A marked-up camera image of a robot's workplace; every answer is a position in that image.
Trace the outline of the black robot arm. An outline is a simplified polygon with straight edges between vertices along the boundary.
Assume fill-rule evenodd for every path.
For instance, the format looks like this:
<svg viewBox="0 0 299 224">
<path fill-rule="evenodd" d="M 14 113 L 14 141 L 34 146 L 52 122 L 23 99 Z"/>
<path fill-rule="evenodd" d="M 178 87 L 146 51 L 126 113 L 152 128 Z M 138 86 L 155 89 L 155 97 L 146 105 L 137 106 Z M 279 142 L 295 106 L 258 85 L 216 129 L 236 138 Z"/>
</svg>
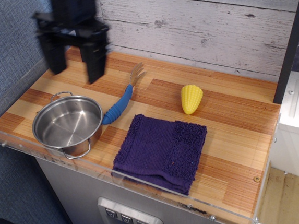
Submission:
<svg viewBox="0 0 299 224">
<path fill-rule="evenodd" d="M 54 74 L 67 68 L 65 48 L 80 49 L 88 79 L 94 83 L 104 75 L 109 27 L 98 21 L 96 0 L 50 0 L 52 11 L 37 12 L 37 38 L 48 67 Z"/>
</svg>

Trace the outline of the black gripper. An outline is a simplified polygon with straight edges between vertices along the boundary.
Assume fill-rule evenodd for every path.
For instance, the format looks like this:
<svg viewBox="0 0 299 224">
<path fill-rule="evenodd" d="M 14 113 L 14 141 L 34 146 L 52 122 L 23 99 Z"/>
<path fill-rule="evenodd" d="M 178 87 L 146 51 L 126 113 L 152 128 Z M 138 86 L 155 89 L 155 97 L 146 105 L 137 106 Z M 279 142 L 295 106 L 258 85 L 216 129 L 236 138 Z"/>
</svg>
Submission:
<svg viewBox="0 0 299 224">
<path fill-rule="evenodd" d="M 37 38 L 49 69 L 59 74 L 66 69 L 65 46 L 81 47 L 82 61 L 86 63 L 89 83 L 105 73 L 108 25 L 90 18 L 77 24 L 64 24 L 53 19 L 52 13 L 34 13 Z"/>
</svg>

